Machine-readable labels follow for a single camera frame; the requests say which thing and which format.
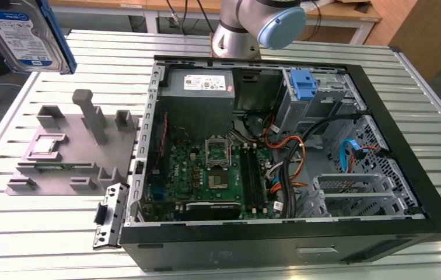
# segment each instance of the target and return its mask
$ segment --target red cable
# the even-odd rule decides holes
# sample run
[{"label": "red cable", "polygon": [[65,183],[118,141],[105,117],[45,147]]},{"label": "red cable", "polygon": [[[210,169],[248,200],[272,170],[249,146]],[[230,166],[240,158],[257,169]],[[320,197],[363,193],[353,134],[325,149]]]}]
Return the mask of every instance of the red cable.
[{"label": "red cable", "polygon": [[156,168],[157,168],[158,161],[161,160],[164,144],[166,143],[168,127],[169,127],[169,119],[168,119],[168,115],[169,115],[169,113],[166,112],[166,124],[165,124],[166,127],[164,128],[164,135],[162,135],[161,148],[160,148],[160,150],[158,150],[158,157],[157,157],[156,164],[153,165],[153,168],[152,168],[150,173],[146,174],[146,177],[149,177],[149,176],[152,175],[153,171],[154,171]]}]

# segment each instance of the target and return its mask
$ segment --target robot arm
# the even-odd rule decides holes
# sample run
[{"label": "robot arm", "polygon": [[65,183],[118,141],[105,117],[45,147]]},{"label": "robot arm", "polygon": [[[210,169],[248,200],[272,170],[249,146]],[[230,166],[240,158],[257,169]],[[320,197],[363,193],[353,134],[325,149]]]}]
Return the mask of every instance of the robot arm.
[{"label": "robot arm", "polygon": [[307,25],[300,3],[301,0],[224,0],[213,38],[214,55],[256,58],[260,44],[270,50],[286,47]]}]

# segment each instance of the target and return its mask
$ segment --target metal bracket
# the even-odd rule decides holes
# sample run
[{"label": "metal bracket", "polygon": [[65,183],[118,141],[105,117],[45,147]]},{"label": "metal bracket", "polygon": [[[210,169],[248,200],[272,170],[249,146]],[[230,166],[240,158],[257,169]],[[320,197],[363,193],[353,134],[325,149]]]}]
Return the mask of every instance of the metal bracket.
[{"label": "metal bracket", "polygon": [[125,219],[129,185],[120,183],[106,189],[105,200],[97,209],[96,223],[98,224],[94,250],[120,249],[120,233]]}]

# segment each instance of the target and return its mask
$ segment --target white label sticker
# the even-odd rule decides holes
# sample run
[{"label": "white label sticker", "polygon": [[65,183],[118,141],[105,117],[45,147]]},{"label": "white label sticker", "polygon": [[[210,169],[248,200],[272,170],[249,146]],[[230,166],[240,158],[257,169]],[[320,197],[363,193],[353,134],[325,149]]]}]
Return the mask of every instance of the white label sticker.
[{"label": "white label sticker", "polygon": [[270,129],[278,133],[280,132],[280,127],[277,127],[274,124],[270,125]]},{"label": "white label sticker", "polygon": [[185,77],[186,90],[226,90],[224,76],[188,75]]},{"label": "white label sticker", "polygon": [[15,56],[27,65],[53,64],[45,42],[33,33],[33,21],[26,13],[0,11],[0,36]]},{"label": "white label sticker", "polygon": [[121,7],[124,7],[124,8],[141,9],[144,6],[141,6],[141,5],[132,5],[132,4],[121,4]]},{"label": "white label sticker", "polygon": [[284,210],[284,204],[280,201],[274,201],[274,210]]}]

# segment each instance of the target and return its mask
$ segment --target slotted metal table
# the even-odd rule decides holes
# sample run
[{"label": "slotted metal table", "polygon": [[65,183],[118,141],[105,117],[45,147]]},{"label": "slotted metal table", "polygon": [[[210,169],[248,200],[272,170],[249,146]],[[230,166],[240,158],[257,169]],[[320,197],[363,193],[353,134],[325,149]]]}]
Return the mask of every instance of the slotted metal table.
[{"label": "slotted metal table", "polygon": [[[0,279],[441,279],[441,241],[369,264],[146,274],[124,250],[93,251],[102,197],[10,197],[7,181],[35,134],[42,105],[80,112],[76,89],[92,89],[106,114],[144,114],[156,54],[209,56],[209,38],[73,30],[74,75],[33,73],[0,123]],[[360,64],[441,194],[441,101],[403,53],[388,47],[297,42],[261,49],[272,60]]]}]

